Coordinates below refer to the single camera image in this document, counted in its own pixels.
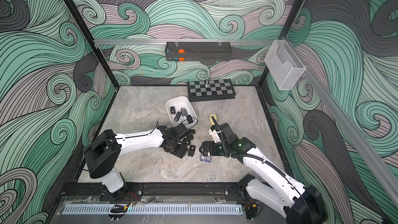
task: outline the vent grille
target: vent grille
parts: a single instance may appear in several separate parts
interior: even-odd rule
[[[62,214],[111,214],[114,204],[67,204]],[[230,214],[242,215],[236,204],[148,204],[133,206],[126,214]]]

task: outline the small card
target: small card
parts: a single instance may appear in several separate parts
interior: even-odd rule
[[[211,162],[211,156],[205,157],[203,156],[203,154],[200,154],[200,161],[204,161],[204,162]]]

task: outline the floor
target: floor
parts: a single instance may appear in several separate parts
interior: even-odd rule
[[[120,156],[115,167],[129,182],[237,182],[247,173],[260,178],[237,159],[212,157],[210,163],[200,161],[199,147],[211,141],[209,115],[217,114],[219,124],[229,123],[238,137],[247,137],[268,159],[283,169],[281,158],[269,129],[256,88],[234,87],[235,99],[192,102],[198,116],[192,144],[193,157],[183,159],[164,152],[162,148],[147,148]],[[171,126],[165,107],[167,100],[188,95],[186,87],[121,87],[102,126],[115,133],[152,130],[159,125]],[[82,171],[78,182],[96,182]]]

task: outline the chessboard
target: chessboard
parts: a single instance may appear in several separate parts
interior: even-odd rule
[[[206,87],[206,81],[188,82],[189,101],[213,101],[235,98],[236,93],[229,79],[208,80],[208,85]]]

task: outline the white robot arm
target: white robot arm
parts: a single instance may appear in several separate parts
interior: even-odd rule
[[[239,139],[228,124],[219,126],[215,119],[213,121],[215,125],[209,132],[215,141],[203,142],[199,151],[204,156],[238,159],[270,185],[248,174],[238,183],[242,195],[263,202],[285,217],[288,223],[323,222],[326,217],[324,203],[315,187],[306,187],[281,171],[250,140]],[[84,152],[90,177],[99,178],[109,192],[116,192],[125,186],[123,177],[114,167],[118,156],[147,147],[162,147],[164,151],[182,158],[192,139],[189,136],[194,133],[182,123],[173,128],[160,126],[134,134],[114,134],[112,130],[106,130]]]

